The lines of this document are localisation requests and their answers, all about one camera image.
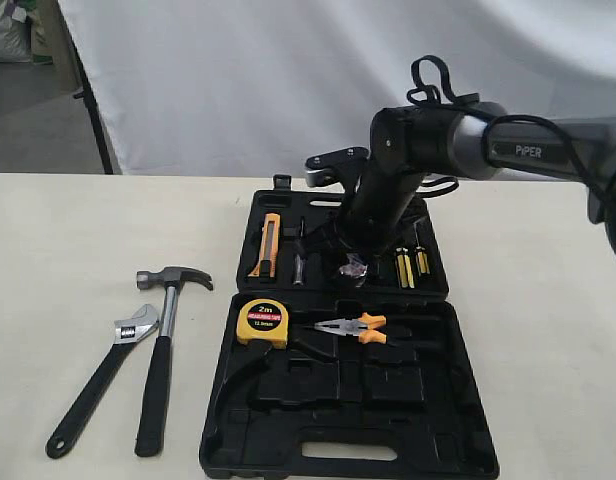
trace wrench jaw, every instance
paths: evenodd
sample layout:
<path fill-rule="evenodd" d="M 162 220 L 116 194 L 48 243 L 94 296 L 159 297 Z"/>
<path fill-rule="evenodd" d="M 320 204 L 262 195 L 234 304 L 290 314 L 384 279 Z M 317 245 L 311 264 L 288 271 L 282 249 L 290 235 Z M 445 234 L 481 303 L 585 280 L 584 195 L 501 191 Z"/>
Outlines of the wrench jaw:
<path fill-rule="evenodd" d="M 137 310 L 132 317 L 115 321 L 116 345 L 139 343 L 150 335 L 159 325 L 159 312 L 152 305 L 146 304 Z"/>

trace black stand leg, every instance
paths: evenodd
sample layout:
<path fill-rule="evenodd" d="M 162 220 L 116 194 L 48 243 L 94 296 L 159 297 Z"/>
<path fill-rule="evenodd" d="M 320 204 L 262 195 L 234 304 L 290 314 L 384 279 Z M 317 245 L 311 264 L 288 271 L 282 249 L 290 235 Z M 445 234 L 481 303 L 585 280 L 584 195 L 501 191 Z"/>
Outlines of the black stand leg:
<path fill-rule="evenodd" d="M 88 116 L 90 117 L 90 124 L 92 125 L 92 133 L 95 135 L 95 142 L 97 142 L 97 149 L 99 150 L 99 156 L 101 157 L 101 164 L 104 167 L 104 173 L 106 175 L 113 175 L 112 163 L 110 162 L 110 154 L 108 153 L 108 146 L 106 145 L 106 137 L 104 136 L 104 128 L 101 124 L 101 118 L 99 118 L 99 110 L 97 109 L 97 100 L 92 93 L 90 87 L 90 81 L 86 76 L 86 71 L 79 58 L 79 53 L 75 48 L 75 57 L 77 59 L 77 68 L 79 69 L 79 76 L 81 77 L 82 90 L 79 93 L 73 95 L 73 98 L 81 98 L 84 101 L 84 106 L 88 110 Z"/>

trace hammer handle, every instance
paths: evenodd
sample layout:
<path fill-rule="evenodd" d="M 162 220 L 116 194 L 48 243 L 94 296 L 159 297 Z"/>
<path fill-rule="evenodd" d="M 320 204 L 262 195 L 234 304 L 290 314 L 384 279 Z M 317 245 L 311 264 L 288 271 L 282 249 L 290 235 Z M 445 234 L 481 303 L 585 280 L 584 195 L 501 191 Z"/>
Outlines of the hammer handle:
<path fill-rule="evenodd" d="M 99 400 L 115 378 L 124 359 L 135 347 L 135 343 L 113 345 L 95 373 L 61 420 L 46 443 L 46 454 L 50 458 L 61 458 L 74 447 L 79 435 L 97 408 Z"/>
<path fill-rule="evenodd" d="M 135 444 L 135 454 L 139 457 L 152 457 L 163 448 L 170 392 L 171 342 L 170 337 L 157 337 L 152 351 Z"/>

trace gray floor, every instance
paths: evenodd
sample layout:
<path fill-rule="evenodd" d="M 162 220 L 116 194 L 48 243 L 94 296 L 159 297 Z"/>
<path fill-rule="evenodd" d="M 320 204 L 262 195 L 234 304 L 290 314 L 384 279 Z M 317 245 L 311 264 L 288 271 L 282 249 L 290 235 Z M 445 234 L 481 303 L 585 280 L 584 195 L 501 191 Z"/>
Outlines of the gray floor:
<path fill-rule="evenodd" d="M 0 64 L 0 172 L 103 173 L 83 102 L 51 65 Z"/>

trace hammer head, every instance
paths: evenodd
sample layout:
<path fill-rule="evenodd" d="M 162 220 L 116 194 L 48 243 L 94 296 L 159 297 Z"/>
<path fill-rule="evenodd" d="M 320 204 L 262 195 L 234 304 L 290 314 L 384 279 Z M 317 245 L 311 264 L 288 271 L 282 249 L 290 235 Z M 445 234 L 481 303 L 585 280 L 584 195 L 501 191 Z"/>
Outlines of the hammer head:
<path fill-rule="evenodd" d="M 147 271 L 137 272 L 137 288 L 148 290 L 155 285 L 164 288 L 175 287 L 181 290 L 184 283 L 201 283 L 208 290 L 213 290 L 212 277 L 201 270 L 187 267 L 165 267 L 161 272 L 152 273 Z"/>

